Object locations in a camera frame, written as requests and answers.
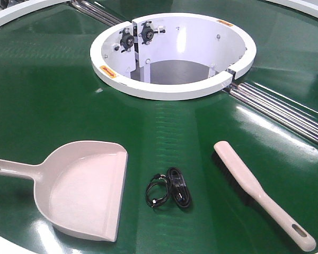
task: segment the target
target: orange warning label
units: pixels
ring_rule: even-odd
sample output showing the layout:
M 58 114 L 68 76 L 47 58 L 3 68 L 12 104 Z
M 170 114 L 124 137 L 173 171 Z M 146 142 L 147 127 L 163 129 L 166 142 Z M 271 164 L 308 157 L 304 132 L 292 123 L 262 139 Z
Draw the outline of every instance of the orange warning label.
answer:
M 233 24 L 231 24 L 230 22 L 227 22 L 225 20 L 217 20 L 219 23 L 224 24 L 224 25 L 228 25 L 228 26 L 233 26 Z
M 111 70 L 110 68 L 108 68 L 105 65 L 100 66 L 100 69 L 102 69 L 104 71 L 104 73 L 106 73 L 108 76 L 110 76 L 110 78 L 115 78 L 117 76 L 117 74 L 113 70 Z

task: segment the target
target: white circular housing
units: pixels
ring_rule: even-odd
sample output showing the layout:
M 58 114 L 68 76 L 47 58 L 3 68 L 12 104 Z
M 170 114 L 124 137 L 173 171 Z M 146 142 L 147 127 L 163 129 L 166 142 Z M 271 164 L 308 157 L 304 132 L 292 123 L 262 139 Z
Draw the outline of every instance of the white circular housing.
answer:
M 214 17 L 163 13 L 132 22 L 102 32 L 92 43 L 91 60 L 95 73 L 105 83 L 141 98 L 177 101 L 215 93 L 244 75 L 257 52 L 245 31 Z M 134 35 L 130 48 L 121 41 L 125 32 Z M 208 78 L 187 84 L 152 84 L 151 64 L 167 60 L 204 65 L 209 69 Z M 131 79 L 136 69 L 139 80 Z

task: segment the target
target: hand brush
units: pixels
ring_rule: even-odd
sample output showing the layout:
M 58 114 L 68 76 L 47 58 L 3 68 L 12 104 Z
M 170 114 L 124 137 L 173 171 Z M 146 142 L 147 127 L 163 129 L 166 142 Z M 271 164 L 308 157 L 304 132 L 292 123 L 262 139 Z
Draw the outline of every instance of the hand brush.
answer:
M 233 184 L 236 185 L 234 187 L 237 191 L 243 191 L 256 200 L 302 250 L 314 250 L 316 247 L 314 238 L 266 194 L 230 144 L 227 141 L 220 141 L 214 145 L 214 150 L 213 160 L 225 176 L 231 176 L 236 180 Z

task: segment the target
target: hanging hole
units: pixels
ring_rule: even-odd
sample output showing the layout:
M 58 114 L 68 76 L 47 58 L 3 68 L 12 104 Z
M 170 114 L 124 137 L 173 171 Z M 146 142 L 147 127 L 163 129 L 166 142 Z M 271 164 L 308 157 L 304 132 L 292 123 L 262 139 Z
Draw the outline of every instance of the hanging hole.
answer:
M 302 237 L 307 237 L 307 234 L 296 224 L 292 224 L 292 228 Z

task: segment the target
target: dustpan handle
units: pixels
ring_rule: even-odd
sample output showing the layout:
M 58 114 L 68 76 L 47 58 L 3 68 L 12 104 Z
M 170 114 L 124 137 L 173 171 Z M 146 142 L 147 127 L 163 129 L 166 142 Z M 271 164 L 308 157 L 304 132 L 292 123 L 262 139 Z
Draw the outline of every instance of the dustpan handle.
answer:
M 39 175 L 38 166 L 0 160 L 0 175 L 35 180 Z

